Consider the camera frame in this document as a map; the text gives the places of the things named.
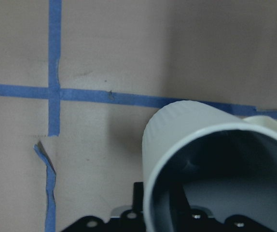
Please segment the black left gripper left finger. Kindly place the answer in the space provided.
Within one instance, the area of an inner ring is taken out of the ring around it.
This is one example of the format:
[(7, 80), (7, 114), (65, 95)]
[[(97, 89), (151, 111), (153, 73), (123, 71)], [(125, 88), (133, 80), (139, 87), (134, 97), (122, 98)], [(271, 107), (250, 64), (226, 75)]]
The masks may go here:
[(144, 188), (143, 182), (135, 182), (133, 184), (133, 200), (132, 209), (135, 211), (143, 211), (143, 196)]

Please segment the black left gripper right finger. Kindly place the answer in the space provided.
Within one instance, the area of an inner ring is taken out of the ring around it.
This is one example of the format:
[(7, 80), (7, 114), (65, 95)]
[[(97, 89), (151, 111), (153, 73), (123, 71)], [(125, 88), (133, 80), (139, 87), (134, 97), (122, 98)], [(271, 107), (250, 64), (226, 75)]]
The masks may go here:
[(169, 189), (169, 211), (174, 232), (188, 232), (191, 224), (191, 208), (183, 186)]

